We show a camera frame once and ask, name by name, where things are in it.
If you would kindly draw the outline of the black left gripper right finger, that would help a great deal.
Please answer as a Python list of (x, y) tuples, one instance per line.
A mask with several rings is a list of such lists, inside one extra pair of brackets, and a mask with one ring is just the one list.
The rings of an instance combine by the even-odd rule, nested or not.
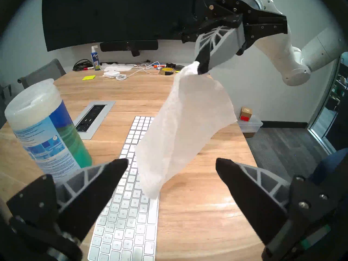
[(265, 248), (263, 253), (339, 252), (339, 161), (324, 159), (289, 183), (268, 170), (217, 158), (216, 171)]

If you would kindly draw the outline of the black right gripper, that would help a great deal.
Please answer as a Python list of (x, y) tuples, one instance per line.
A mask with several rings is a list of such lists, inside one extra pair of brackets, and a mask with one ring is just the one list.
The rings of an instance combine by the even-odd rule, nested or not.
[(205, 0), (204, 19), (181, 31), (183, 43), (195, 41), (198, 74), (242, 55), (257, 40), (288, 35), (288, 22), (262, 0)]

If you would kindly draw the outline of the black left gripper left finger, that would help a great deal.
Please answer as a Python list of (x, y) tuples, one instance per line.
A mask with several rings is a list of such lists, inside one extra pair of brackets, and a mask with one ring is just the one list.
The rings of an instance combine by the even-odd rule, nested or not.
[(128, 167), (127, 159), (74, 171), (59, 182), (42, 175), (7, 201), (10, 229), (51, 247), (77, 247)]

